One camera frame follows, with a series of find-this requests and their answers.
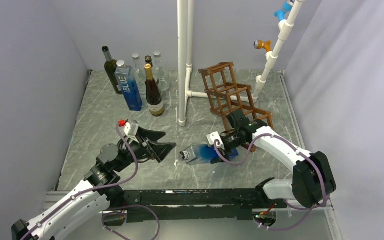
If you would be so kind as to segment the clear bottle dark label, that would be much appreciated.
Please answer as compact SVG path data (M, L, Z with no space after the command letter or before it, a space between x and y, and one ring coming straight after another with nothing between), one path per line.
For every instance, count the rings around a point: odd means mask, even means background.
M159 80L158 86L162 92L167 92L170 89L171 81L168 72L166 71L165 64L163 64L161 52L156 50L153 53L153 56L153 65Z

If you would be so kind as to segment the orange pipe valve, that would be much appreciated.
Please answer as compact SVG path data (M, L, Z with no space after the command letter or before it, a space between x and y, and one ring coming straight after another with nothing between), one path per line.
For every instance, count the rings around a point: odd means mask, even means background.
M257 50L265 50L267 53L271 52L271 41L262 41L262 40L256 40L253 44L254 48Z

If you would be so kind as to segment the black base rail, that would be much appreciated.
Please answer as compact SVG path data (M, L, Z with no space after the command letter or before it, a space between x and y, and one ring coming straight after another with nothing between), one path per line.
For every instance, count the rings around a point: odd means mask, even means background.
M260 212L286 209L281 199L269 199L260 185L222 189L124 189L110 198L109 211L126 211L127 223L154 220L236 219L252 221Z

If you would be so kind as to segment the brown bottle gold foil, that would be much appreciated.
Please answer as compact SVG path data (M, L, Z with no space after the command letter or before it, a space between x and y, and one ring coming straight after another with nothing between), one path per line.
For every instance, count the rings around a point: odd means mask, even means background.
M144 71L146 74L146 101L148 109L152 116L159 117L165 111L162 93L154 78L152 66L149 63L144 65Z

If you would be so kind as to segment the small dark bottle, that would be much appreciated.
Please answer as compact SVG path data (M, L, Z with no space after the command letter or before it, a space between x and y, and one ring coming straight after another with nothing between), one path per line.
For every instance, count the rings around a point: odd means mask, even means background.
M153 60L152 60L152 57L150 55L146 55L144 60L145 60L146 64L150 64L151 65L153 77L154 77L157 85L159 85L159 82L160 82L160 80L159 80L159 69L158 69L157 65L153 64Z

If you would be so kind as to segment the clear bottle with cork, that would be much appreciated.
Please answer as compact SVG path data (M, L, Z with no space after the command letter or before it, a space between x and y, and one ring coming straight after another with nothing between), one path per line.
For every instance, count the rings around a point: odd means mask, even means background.
M138 90L139 93L144 96L146 94L146 77L143 70L144 64L141 60L140 55L137 52L132 54L132 59L134 63L135 77L137 81Z

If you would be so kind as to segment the white vertical pvc pipe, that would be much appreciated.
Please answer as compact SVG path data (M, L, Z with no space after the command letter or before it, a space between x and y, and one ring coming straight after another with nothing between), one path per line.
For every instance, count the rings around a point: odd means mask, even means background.
M178 50L178 107L177 123L184 127L187 123L189 98L207 98L204 92L190 90L193 71L194 0L177 1L177 50Z

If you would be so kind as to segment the brown wooden wine rack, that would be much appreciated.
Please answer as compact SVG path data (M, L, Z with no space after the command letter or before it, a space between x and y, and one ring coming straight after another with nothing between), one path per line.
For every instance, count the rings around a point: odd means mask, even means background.
M262 120L274 128L273 113L257 108L252 98L252 86L238 83L233 62L220 62L199 70L204 83L204 92L209 98L210 112L221 117L224 129L233 131L228 114L241 110L252 120Z

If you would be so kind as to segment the blue pipe valve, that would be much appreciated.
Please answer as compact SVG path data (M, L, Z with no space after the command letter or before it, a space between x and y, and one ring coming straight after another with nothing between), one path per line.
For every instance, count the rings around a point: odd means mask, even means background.
M294 6L294 0L286 0L282 7L274 12L274 16L281 22L285 19L285 15L290 12Z

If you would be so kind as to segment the white angled pvc pipe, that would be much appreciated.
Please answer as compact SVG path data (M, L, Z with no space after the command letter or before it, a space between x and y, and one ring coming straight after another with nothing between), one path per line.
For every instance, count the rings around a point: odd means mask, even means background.
M266 64L264 67L264 70L261 75L258 75L255 78L256 84L255 84L255 89L252 92L252 101L255 103L257 99L259 98L260 92L263 90L267 78L269 76L269 73L275 66L279 53L285 43L285 41L289 38L289 35L294 28L294 23L296 21L296 18L302 8L302 5L304 4L306 0L294 0L294 5L293 8L290 12L288 12L285 15L285 19L282 21L278 20L278 29L279 29L279 34L277 37L277 41L274 45L274 48L265 54L266 57Z

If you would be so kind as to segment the dark green wine bottle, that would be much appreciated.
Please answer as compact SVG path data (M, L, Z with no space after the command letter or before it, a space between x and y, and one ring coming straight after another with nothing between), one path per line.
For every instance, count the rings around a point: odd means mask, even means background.
M104 69L105 69L105 72L109 78L109 81L110 81L114 91L118 95L122 95L123 92L121 91L118 80L115 76L115 71L117 69L117 61L111 56L109 48L106 45L103 46L101 49L102 49L102 52L103 52L105 60L106 60L106 62L104 63Z

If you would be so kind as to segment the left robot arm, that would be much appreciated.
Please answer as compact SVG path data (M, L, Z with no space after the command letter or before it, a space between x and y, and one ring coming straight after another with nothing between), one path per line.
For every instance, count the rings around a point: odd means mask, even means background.
M132 180L141 160L162 162L177 146L160 143L166 133L137 126L132 134L120 133L117 144L102 147L96 164L77 186L40 215L11 226L14 240L63 240L73 230L106 209L125 204L121 185Z

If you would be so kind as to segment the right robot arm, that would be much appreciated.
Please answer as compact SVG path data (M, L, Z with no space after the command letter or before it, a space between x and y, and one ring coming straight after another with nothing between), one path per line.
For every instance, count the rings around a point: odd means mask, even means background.
M241 110L230 113L227 119L233 128L230 133L216 131L206 136L208 146L214 148L221 161L232 165L227 153L248 144L249 150L257 147L275 157L292 174L290 179L268 178L256 186L255 200L260 207L267 208L280 200L296 200L306 209L327 205L337 185L323 152L298 147L264 121L250 120Z

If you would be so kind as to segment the clear blue-label bottle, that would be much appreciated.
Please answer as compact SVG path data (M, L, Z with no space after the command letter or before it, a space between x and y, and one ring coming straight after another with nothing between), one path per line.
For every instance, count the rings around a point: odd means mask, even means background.
M239 156L236 148L230 150L217 149L222 157L224 157L230 165L239 166L242 163L236 162L234 159ZM217 154L214 146L208 146L207 144L193 144L188 148L178 153L178 160L187 165L202 165L202 164L217 164L225 163L219 154Z
M124 60L116 62L115 77L130 111L140 112L143 107L135 73Z

